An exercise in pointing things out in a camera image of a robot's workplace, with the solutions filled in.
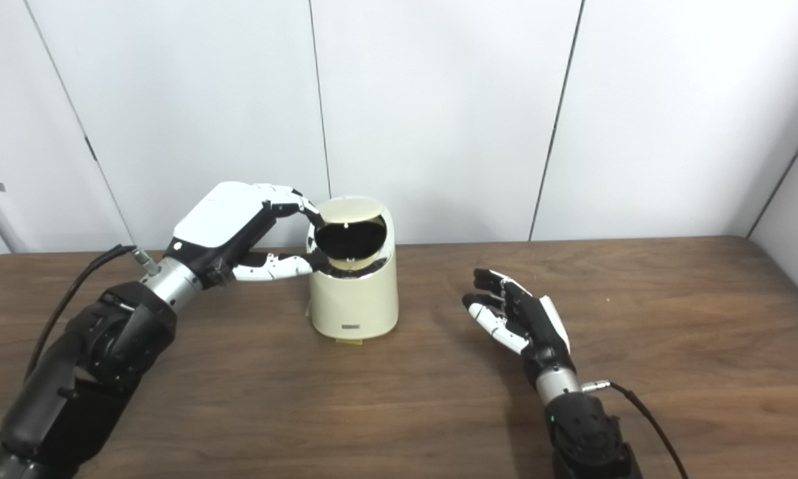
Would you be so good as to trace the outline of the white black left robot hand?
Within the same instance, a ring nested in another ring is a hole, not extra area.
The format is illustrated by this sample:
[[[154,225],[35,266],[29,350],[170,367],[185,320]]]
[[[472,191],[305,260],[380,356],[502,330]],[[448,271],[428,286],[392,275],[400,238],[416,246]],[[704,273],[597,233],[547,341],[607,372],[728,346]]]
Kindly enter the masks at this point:
[[[304,215],[311,226],[325,222],[311,201],[292,187],[271,183],[222,182],[174,227],[162,264],[188,272],[204,290],[232,280],[271,281],[324,270],[326,254],[254,251],[281,218]]]

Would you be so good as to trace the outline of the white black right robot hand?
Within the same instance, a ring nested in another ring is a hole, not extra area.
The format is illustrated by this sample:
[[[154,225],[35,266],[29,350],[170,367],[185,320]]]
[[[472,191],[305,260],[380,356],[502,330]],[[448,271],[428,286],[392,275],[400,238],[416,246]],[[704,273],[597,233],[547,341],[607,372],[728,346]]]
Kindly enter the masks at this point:
[[[577,373],[569,337],[549,296],[536,297],[491,269],[474,269],[473,285],[480,292],[463,295],[463,306],[493,339],[521,358],[530,385],[543,373]]]

